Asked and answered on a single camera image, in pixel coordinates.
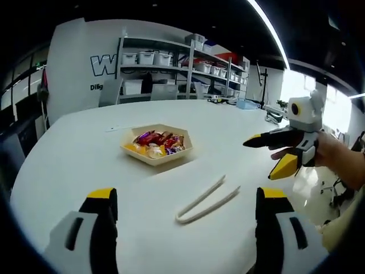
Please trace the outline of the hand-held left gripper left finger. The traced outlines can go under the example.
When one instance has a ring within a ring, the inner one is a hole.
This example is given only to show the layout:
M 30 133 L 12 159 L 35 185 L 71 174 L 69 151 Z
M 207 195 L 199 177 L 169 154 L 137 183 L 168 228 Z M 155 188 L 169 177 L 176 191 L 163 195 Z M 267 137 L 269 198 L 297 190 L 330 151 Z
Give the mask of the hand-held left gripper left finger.
M 116 189 L 93 191 L 51 230 L 43 256 L 57 273 L 118 273 L 117 220 Z

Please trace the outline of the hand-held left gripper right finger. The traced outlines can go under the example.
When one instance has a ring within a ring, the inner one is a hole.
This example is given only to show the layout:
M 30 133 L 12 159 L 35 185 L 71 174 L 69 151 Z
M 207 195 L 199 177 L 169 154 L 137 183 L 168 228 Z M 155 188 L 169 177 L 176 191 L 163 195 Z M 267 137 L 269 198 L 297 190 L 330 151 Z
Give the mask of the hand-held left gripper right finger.
M 257 188 L 255 273 L 311 273 L 328 255 L 322 236 L 285 193 Z

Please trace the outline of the person's right hand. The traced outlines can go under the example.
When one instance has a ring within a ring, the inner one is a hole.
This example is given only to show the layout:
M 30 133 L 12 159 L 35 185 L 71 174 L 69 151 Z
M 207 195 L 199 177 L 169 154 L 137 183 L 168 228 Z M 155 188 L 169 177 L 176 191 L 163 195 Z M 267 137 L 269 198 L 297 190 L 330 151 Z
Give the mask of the person's right hand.
M 302 138 L 302 134 L 297 134 L 292 139 L 285 141 L 284 145 L 280 145 L 277 148 L 269 147 L 269 150 L 276 150 L 281 148 L 280 151 L 273 153 L 271 155 L 271 158 L 273 160 L 283 158 L 284 155 L 291 151 L 292 147 L 296 147 L 300 144 Z M 339 149 L 347 148 L 339 140 L 322 131 L 318 132 L 317 141 L 318 148 L 315 154 L 315 165 L 317 167 L 325 166 L 330 168 L 332 158 L 334 158 L 334 155 L 339 151 Z

